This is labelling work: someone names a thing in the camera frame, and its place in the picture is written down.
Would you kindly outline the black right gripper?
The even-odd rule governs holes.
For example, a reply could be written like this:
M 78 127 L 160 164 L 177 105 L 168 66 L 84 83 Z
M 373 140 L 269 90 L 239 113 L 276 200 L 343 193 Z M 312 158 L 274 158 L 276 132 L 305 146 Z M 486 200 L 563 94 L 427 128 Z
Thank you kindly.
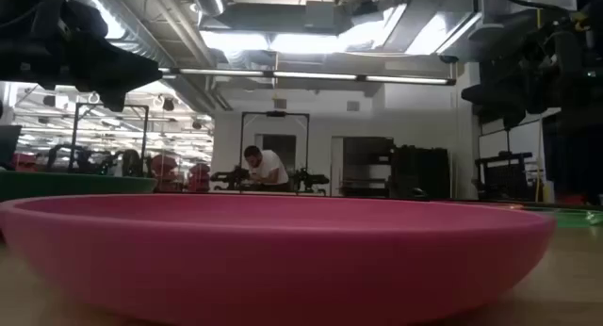
M 502 115 L 505 130 L 526 114 L 558 108 L 566 124 L 603 124 L 603 10 L 540 12 L 542 36 L 473 34 L 481 81 L 462 90 L 475 106 Z

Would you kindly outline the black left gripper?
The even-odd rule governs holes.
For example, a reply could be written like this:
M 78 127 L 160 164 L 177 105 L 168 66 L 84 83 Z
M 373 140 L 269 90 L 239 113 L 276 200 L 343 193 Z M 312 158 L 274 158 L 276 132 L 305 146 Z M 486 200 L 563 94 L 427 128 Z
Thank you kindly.
M 70 85 L 66 62 L 66 0 L 0 0 L 0 81 L 37 83 L 47 90 Z M 122 112 L 125 95 L 162 78 L 158 63 L 113 45 L 95 7 L 70 0 L 71 50 L 79 78 L 104 107 Z

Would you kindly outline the dark green plastic plate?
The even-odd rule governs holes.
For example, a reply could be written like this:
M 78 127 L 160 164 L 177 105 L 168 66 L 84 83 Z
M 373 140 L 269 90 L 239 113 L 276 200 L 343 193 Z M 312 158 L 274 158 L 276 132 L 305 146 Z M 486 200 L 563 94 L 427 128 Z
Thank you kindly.
M 107 175 L 0 171 L 0 203 L 10 200 L 89 194 L 144 194 L 156 186 L 153 178 Z

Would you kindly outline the pink plastic plate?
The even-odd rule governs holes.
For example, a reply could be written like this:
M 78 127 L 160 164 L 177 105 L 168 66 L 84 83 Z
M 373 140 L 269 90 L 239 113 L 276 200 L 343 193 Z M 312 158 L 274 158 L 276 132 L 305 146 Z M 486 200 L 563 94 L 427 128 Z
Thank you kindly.
M 0 204 L 8 246 L 68 295 L 189 326 L 404 326 L 484 305 L 556 223 L 475 204 L 90 195 Z

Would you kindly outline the red machine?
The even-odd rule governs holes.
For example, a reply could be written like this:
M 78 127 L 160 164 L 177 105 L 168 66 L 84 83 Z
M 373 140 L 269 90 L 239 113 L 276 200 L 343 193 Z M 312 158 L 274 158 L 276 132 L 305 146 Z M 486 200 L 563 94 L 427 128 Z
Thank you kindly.
M 167 155 L 155 155 L 150 158 L 149 171 L 156 180 L 155 192 L 178 192 L 181 183 L 178 180 L 176 160 Z
M 198 163 L 188 171 L 189 192 L 208 192 L 210 188 L 210 168 L 204 163 Z

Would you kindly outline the black cabinet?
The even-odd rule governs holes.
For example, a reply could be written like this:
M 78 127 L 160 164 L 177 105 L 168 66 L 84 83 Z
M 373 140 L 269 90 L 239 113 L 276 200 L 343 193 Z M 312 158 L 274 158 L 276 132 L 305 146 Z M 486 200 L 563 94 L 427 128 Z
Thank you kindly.
M 391 174 L 387 184 L 390 198 L 449 199 L 448 150 L 412 145 L 396 147 L 391 155 Z

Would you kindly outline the long ceiling light fixture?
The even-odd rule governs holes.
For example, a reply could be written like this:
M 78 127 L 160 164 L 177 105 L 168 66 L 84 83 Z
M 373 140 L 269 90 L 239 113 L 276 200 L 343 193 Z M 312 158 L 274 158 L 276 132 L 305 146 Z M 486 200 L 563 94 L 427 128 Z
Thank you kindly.
M 416 76 L 392 76 L 353 73 L 309 73 L 270 70 L 232 70 L 232 69 L 194 69 L 194 68 L 159 68 L 164 75 L 204 75 L 230 76 L 270 79 L 309 79 L 326 81 L 349 81 L 363 83 L 409 84 L 421 86 L 455 86 L 456 80 L 451 78 L 433 78 Z

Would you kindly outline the grey ceiling box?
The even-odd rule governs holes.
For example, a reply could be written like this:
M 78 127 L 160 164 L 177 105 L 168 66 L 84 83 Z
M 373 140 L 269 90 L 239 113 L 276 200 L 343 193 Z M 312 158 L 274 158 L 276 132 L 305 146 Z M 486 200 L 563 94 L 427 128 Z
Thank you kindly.
M 339 9 L 333 2 L 307 1 L 304 29 L 311 33 L 334 35 L 338 29 Z

